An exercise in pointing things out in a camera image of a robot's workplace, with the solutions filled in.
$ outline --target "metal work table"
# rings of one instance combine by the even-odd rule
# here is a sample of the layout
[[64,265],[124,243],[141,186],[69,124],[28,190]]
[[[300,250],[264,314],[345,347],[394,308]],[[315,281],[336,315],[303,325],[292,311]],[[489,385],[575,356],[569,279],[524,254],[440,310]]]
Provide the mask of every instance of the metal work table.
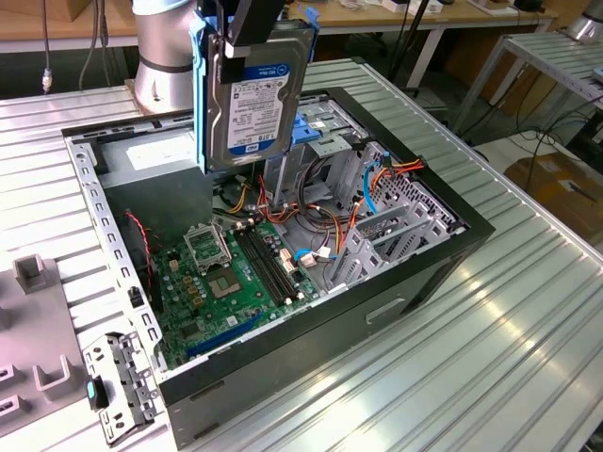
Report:
[[[506,92],[524,63],[530,64],[568,89],[567,95],[562,96],[552,108],[552,111],[557,114],[562,113],[562,107],[571,92],[583,97],[585,101],[600,99],[603,96],[603,85],[593,78],[593,69],[603,66],[603,43],[582,44],[560,32],[503,36],[498,40],[496,47],[465,96],[454,124],[455,132],[459,132],[463,121],[505,51],[517,56],[517,61],[500,84],[497,93],[491,100],[492,104],[495,104]],[[603,100],[595,102],[593,105],[601,108]]]
[[[188,450],[578,450],[603,418],[602,258],[366,65],[313,64],[497,228],[433,299]],[[0,250],[58,259],[81,347],[128,330],[60,128],[138,114],[125,88],[0,103]],[[105,450],[82,400],[0,450]],[[167,415],[119,450],[172,450]]]

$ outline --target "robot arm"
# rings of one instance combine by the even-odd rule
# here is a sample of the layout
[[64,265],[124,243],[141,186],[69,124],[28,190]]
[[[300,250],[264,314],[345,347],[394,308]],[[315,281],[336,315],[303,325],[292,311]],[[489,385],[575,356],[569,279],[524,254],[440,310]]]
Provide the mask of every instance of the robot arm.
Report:
[[565,33],[574,40],[584,43],[598,42],[603,26],[603,0],[592,0],[573,24],[567,27]]
[[216,18],[220,81],[232,83],[242,76],[251,46],[268,39],[284,4],[285,0],[134,0],[140,51],[135,82],[139,104],[150,113],[193,107],[193,49],[188,27],[197,9],[203,17]]

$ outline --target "hard drive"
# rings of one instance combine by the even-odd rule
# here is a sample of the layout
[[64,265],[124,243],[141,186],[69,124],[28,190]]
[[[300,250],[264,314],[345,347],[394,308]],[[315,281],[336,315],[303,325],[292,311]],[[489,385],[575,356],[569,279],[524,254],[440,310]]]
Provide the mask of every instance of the hard drive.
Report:
[[302,21],[277,23],[253,45],[243,80],[221,84],[216,35],[207,40],[205,169],[215,172],[288,151],[315,30]]

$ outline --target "hard drive label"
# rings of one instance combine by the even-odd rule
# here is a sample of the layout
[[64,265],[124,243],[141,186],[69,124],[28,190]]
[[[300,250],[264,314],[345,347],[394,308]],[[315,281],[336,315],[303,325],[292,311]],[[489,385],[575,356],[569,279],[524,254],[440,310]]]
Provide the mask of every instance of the hard drive label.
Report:
[[287,64],[252,66],[245,68],[245,80],[232,85],[228,128],[231,153],[263,151],[277,138],[283,114],[279,91],[289,73]]

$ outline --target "metal shelf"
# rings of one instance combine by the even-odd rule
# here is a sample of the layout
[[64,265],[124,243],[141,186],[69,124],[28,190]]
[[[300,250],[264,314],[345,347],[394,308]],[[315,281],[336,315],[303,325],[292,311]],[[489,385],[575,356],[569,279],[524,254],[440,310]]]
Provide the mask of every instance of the metal shelf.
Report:
[[[311,65],[304,87],[329,86],[497,231],[426,305],[190,450],[578,450],[603,418],[601,257],[367,65]],[[128,324],[58,130],[137,114],[123,88],[0,102],[0,262],[58,259],[81,347]],[[160,413],[122,450],[171,450],[167,422]],[[2,450],[103,444],[86,400],[0,439]]]
[[[512,76],[505,78],[498,89],[492,100],[493,103],[499,99],[499,95],[507,90],[514,77],[519,74],[522,63],[530,64],[541,73],[545,73],[557,83],[584,98],[585,101],[603,97],[603,84],[593,78],[593,70],[603,66],[603,43],[582,44],[561,32],[507,35],[498,40],[465,96],[453,127],[456,133],[459,132],[468,112],[505,51],[517,56],[518,61],[510,71]],[[595,102],[593,105],[601,108],[603,100]]]

